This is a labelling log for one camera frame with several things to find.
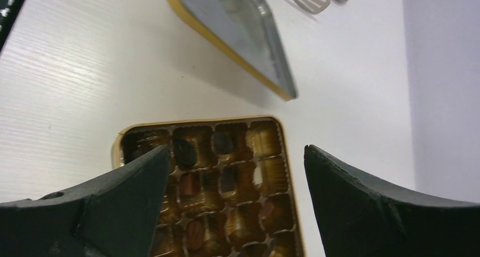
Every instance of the white table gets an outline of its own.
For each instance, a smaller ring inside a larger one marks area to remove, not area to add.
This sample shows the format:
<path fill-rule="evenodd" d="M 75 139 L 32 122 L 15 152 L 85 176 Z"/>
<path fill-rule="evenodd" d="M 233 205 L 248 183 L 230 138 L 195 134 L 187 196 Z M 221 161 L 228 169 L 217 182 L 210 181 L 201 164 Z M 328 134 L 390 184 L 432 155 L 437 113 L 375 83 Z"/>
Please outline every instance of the white table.
<path fill-rule="evenodd" d="M 256 114 L 284 124 L 307 256 L 323 250 L 306 144 L 414 189 L 402 0 L 332 3 L 314 18 L 267 1 L 300 95 L 287 103 L 166 0 L 27 0 L 0 58 L 0 201 L 111 170 L 129 125 Z"/>

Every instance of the gold tray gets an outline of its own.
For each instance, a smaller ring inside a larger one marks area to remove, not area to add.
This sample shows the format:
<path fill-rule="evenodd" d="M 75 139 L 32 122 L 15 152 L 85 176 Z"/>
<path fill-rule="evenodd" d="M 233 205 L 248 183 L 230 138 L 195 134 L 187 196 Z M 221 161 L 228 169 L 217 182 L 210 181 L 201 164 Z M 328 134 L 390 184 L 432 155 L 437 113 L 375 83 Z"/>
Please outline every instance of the gold tray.
<path fill-rule="evenodd" d="M 234 150 L 217 154 L 214 132 L 228 136 Z M 195 148 L 196 163 L 189 169 L 175 159 L 172 145 L 179 138 Z M 172 165 L 151 256 L 303 256 L 284 133 L 277 119 L 134 125 L 115 140 L 114 167 L 164 144 L 171 147 Z"/>

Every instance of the white wall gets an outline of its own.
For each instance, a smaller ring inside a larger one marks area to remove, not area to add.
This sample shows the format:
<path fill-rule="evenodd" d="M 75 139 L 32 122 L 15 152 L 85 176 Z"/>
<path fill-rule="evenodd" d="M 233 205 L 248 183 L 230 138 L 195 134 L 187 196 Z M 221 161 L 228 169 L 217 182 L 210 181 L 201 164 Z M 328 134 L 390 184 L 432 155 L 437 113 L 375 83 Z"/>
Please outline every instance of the white wall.
<path fill-rule="evenodd" d="M 480 202 L 480 1 L 404 0 L 417 190 Z"/>

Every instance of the white surface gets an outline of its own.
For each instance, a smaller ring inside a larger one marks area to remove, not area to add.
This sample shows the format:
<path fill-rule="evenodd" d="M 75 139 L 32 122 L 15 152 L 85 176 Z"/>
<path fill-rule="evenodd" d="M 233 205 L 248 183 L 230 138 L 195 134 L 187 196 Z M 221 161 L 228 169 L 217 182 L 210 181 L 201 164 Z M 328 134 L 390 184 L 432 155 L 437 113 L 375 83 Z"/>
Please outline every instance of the white surface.
<path fill-rule="evenodd" d="M 417 189 L 480 203 L 480 2 L 404 2 Z"/>
<path fill-rule="evenodd" d="M 307 256 L 323 249 L 304 145 L 414 188 L 402 0 L 332 3 L 315 20 L 267 1 L 299 90 L 288 103 L 166 0 L 27 0 L 0 58 L 0 201 L 109 171 L 131 124 L 256 114 L 284 124 Z"/>

